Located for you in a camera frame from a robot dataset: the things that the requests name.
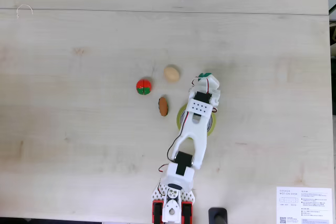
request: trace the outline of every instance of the egg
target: egg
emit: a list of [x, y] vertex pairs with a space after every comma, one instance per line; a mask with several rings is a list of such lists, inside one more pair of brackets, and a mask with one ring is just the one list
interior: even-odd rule
[[173, 67], [166, 67], [163, 74], [168, 82], [177, 82], [180, 79], [180, 73]]

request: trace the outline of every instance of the green object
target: green object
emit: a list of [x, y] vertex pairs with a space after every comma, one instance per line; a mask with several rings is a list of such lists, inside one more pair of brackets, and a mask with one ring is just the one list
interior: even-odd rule
[[[186, 108], [187, 108], [187, 104], [182, 106], [182, 108], [180, 108], [180, 110], [177, 114], [176, 123], [177, 123], [178, 129], [181, 128], [181, 116], [182, 116], [182, 113], [185, 111]], [[208, 136], [210, 136], [210, 134], [214, 131], [214, 128], [216, 126], [216, 115], [215, 115], [215, 113], [211, 113], [210, 120], [212, 120], [212, 124], [211, 124], [210, 129], [208, 128], [208, 134], [207, 134]]]
[[212, 73], [200, 73], [198, 78], [208, 77], [210, 75], [212, 75]]
[[143, 94], [149, 94], [151, 92], [150, 88], [144, 88], [143, 89]]

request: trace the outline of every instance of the brown egg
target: brown egg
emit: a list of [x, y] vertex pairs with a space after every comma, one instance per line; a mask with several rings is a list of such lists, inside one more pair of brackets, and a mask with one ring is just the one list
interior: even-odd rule
[[161, 97], [159, 99], [159, 110], [162, 116], [166, 116], [168, 114], [168, 104], [165, 97]]
[[173, 67], [166, 67], [163, 74], [168, 82], [177, 82], [180, 79], [180, 73]]

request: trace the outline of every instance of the cable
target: cable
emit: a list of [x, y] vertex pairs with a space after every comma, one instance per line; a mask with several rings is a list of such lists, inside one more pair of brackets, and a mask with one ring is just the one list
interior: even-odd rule
[[160, 173], [162, 173], [163, 171], [162, 170], [160, 170], [163, 166], [165, 166], [165, 165], [168, 165], [168, 164], [164, 164], [164, 165], [161, 165], [160, 167], [159, 167], [159, 172]]
[[208, 80], [207, 77], [197, 77], [197, 76], [196, 76], [196, 77], [191, 81], [191, 85], [192, 85], [192, 86], [195, 86], [195, 84], [194, 84], [194, 80], [195, 80], [195, 79], [204, 79], [204, 78], [206, 79], [206, 82], [207, 82], [207, 85], [206, 85], [206, 93], [209, 94], [209, 80]]
[[167, 151], [167, 158], [168, 158], [168, 160], [169, 160], [170, 162], [174, 162], [174, 161], [171, 160], [171, 159], [169, 158], [169, 151], [170, 151], [170, 149], [173, 147], [173, 145], [175, 144], [175, 141], [181, 136], [182, 131], [183, 131], [183, 127], [184, 127], [185, 122], [187, 121], [188, 115], [189, 115], [189, 112], [187, 112], [187, 115], [185, 116], [185, 119], [184, 119], [184, 121], [183, 121], [183, 124], [182, 124], [182, 128], [181, 128], [181, 132], [180, 132], [180, 134], [177, 136], [177, 138], [175, 138], [174, 142], [172, 143], [172, 145], [169, 147], [169, 149], [168, 149], [168, 151]]
[[157, 190], [159, 191], [159, 193], [161, 194], [161, 196], [165, 196], [166, 194], [162, 194], [161, 191], [160, 191], [160, 189], [159, 189], [160, 183], [161, 183], [161, 179], [160, 179], [159, 184], [157, 185], [157, 186], [158, 186], [158, 187], [157, 187], [157, 188], [158, 188]]

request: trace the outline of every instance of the small potato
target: small potato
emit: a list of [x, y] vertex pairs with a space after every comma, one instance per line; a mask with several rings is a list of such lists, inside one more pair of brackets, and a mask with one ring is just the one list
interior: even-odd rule
[[166, 116], [168, 114], [168, 104], [165, 97], [161, 97], [159, 99], [159, 110], [162, 116]]

